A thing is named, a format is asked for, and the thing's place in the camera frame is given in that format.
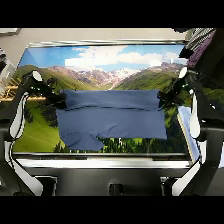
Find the blue sky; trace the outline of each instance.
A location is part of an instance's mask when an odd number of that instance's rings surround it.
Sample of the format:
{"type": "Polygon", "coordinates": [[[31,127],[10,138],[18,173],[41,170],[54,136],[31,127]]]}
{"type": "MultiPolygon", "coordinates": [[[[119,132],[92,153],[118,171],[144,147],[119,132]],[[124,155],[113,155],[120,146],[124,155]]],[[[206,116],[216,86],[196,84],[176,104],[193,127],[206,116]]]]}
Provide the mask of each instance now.
{"type": "Polygon", "coordinates": [[[27,48],[19,66],[67,66],[74,70],[142,69],[162,62],[186,64],[178,58],[183,45],[119,45],[27,48]]]}

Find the striped cloth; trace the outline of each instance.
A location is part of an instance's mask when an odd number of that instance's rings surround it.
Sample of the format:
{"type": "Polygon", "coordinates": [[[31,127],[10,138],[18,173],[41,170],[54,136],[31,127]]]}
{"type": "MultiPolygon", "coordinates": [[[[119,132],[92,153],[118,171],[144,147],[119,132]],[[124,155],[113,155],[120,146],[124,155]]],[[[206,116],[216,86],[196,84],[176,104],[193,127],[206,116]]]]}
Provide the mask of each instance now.
{"type": "Polygon", "coordinates": [[[196,51],[208,36],[215,31],[215,28],[195,28],[186,49],[196,51]]]}

